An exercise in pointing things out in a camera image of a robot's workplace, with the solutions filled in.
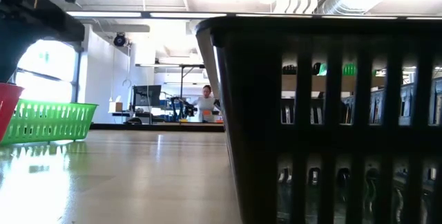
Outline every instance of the window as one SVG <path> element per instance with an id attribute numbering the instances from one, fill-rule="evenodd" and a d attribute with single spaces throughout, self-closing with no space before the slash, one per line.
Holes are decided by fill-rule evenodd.
<path id="1" fill-rule="evenodd" d="M 25 88 L 22 99 L 74 102 L 78 53 L 60 41 L 40 40 L 20 59 L 15 82 Z"/>

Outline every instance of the orange object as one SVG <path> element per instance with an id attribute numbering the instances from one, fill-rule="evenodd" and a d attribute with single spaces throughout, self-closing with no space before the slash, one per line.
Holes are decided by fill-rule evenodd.
<path id="1" fill-rule="evenodd" d="M 23 90 L 20 86 L 0 83 L 0 142 Z"/>

